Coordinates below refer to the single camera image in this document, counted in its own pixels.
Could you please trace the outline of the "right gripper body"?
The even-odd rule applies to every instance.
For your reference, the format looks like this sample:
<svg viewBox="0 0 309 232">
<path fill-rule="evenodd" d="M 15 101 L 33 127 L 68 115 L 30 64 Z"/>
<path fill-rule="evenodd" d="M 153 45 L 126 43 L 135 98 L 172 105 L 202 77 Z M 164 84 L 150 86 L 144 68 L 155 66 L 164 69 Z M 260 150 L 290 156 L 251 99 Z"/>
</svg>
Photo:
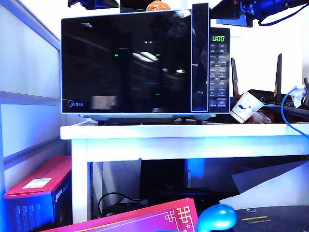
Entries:
<svg viewBox="0 0 309 232">
<path fill-rule="evenodd" d="M 267 0 L 240 0 L 239 8 L 246 19 L 265 19 L 267 17 Z"/>
</svg>

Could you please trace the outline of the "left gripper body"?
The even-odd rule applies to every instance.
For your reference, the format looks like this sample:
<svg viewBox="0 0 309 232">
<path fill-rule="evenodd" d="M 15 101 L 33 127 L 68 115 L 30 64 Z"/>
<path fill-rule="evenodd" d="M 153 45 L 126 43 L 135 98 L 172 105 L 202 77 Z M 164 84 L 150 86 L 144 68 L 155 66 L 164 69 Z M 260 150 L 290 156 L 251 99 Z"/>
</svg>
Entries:
<svg viewBox="0 0 309 232">
<path fill-rule="evenodd" d="M 77 3 L 87 10 L 106 9 L 108 5 L 104 0 L 68 0 L 68 7 L 71 7 Z"/>
</svg>

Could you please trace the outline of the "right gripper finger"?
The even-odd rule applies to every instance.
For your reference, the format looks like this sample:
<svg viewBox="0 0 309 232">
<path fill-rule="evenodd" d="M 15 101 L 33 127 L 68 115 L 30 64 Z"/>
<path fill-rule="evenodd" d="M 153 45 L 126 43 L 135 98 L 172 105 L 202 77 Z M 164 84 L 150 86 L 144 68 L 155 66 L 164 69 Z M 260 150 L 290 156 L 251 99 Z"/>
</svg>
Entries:
<svg viewBox="0 0 309 232">
<path fill-rule="evenodd" d="M 217 24 L 239 26 L 239 27 L 252 27 L 253 21 L 245 14 L 240 15 L 238 19 L 217 19 Z"/>
<path fill-rule="evenodd" d="M 239 18 L 239 0 L 222 0 L 210 9 L 210 18 Z"/>
</svg>

